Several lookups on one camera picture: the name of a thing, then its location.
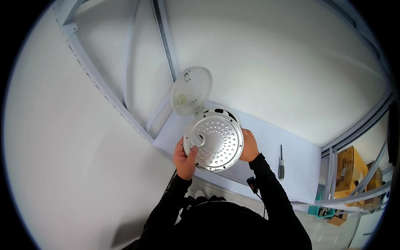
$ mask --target white workbench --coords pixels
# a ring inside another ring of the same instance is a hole
[[[213,105],[217,104],[206,103],[206,107]],[[289,199],[313,203],[320,176],[321,148],[267,122],[239,111],[235,112],[242,122],[242,127],[253,132],[259,151],[265,156],[276,176],[278,175],[280,144],[282,144],[285,179],[280,183]],[[176,143],[193,119],[193,116],[180,117],[172,112],[154,145],[165,154],[172,155]],[[231,191],[254,198],[254,194],[246,183],[247,178],[254,176],[247,162],[239,160],[234,166],[217,174],[196,169],[195,175]]]

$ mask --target white shoe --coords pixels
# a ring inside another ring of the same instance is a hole
[[[206,197],[206,194],[204,193],[203,190],[197,190],[196,193],[194,194],[194,198],[197,199],[197,197]]]

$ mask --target white plastic lid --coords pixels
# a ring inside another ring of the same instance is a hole
[[[185,69],[171,89],[170,101],[180,116],[191,116],[204,107],[212,89],[212,75],[203,67]]]

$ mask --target aluminum inner lid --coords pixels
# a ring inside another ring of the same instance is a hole
[[[205,113],[195,119],[184,136],[187,155],[193,146],[198,146],[197,167],[213,172],[223,171],[239,159],[243,150],[243,133],[231,117]]]
[[[185,69],[174,82],[170,102],[180,116],[194,115],[204,107],[212,89],[212,75],[203,67]]]

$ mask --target black sleeve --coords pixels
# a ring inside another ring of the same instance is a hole
[[[135,247],[152,245],[153,240],[162,240],[161,238],[171,231],[191,184],[192,180],[184,180],[178,175],[172,179],[167,192],[147,219],[140,239],[134,242]]]
[[[295,244],[296,248],[312,249],[311,240],[303,225],[295,215],[285,190],[271,171],[265,157],[259,154],[252,162],[250,169],[254,170],[257,185],[272,230],[290,237],[286,244]]]

